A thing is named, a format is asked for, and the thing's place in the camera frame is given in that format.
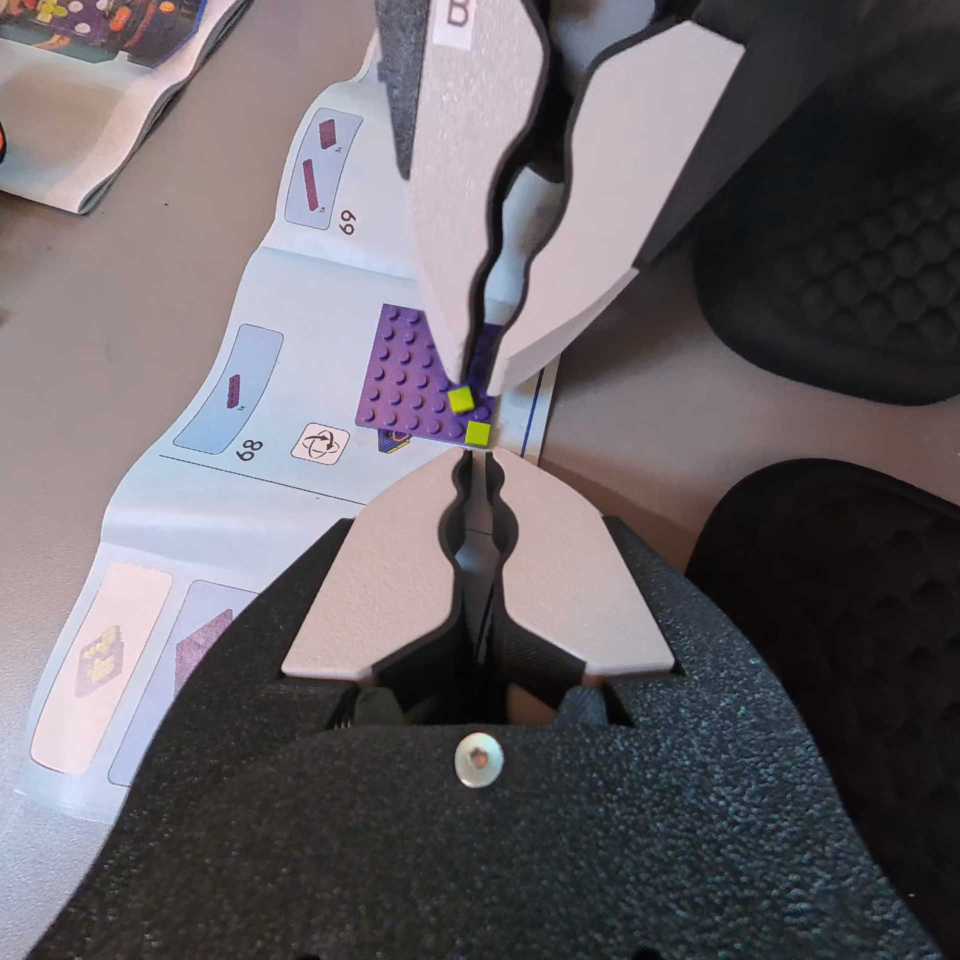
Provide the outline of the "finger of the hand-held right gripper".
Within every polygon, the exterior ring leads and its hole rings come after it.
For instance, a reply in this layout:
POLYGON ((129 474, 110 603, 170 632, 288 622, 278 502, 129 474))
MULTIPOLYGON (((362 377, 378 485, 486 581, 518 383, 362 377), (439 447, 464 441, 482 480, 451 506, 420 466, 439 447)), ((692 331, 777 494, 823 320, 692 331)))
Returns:
POLYGON ((684 20, 594 60, 565 135, 562 210, 526 270, 491 366, 492 394, 550 363, 637 276, 641 248, 745 52, 684 20))
POLYGON ((407 195, 434 344, 462 382, 502 247, 498 205, 546 90, 549 40, 535 2, 430 2, 407 195))

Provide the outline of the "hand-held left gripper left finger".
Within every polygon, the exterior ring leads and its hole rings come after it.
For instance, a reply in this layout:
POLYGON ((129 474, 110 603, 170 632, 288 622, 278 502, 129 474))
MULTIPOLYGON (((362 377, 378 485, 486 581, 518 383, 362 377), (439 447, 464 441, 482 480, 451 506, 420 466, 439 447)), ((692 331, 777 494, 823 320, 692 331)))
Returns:
POLYGON ((359 511, 286 654, 286 677, 365 681, 457 618, 473 455, 453 447, 359 511))

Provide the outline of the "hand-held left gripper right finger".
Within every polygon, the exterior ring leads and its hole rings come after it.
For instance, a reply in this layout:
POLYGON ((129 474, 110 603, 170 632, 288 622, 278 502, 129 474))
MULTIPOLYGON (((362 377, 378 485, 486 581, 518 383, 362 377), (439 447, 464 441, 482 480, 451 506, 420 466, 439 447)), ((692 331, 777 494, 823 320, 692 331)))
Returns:
POLYGON ((522 689, 666 674, 676 658, 601 512, 503 448, 486 455, 494 575, 487 654, 522 689))

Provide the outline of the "purple studded building plate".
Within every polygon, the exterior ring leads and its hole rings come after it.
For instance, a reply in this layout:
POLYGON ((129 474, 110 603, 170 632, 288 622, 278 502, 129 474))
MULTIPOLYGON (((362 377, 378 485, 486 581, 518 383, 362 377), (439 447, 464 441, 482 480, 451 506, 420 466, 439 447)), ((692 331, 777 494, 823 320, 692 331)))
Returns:
POLYGON ((498 338, 498 326, 482 326, 466 378, 456 382, 445 371, 426 314, 413 307, 383 304, 355 425, 466 446, 469 421, 494 423, 496 402, 485 383, 498 338), (476 408, 468 414, 451 414, 448 391, 463 385, 472 390, 476 408))

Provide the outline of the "open building instruction booklet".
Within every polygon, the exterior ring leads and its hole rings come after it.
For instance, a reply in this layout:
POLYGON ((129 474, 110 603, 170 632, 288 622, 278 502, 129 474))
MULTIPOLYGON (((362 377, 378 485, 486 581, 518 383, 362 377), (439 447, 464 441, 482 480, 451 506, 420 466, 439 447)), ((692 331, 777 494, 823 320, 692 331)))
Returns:
POLYGON ((111 498, 41 675, 18 792, 111 824, 187 678, 331 525, 438 456, 355 424, 381 321, 421 308, 379 44, 310 105, 198 394, 111 498))

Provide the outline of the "closed building instruction booklet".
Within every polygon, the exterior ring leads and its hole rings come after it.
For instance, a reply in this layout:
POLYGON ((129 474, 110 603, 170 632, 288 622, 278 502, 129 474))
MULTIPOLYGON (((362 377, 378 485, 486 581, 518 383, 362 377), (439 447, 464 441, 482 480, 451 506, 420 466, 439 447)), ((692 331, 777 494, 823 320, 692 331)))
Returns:
POLYGON ((2 192, 93 209, 249 1, 3 1, 2 192))

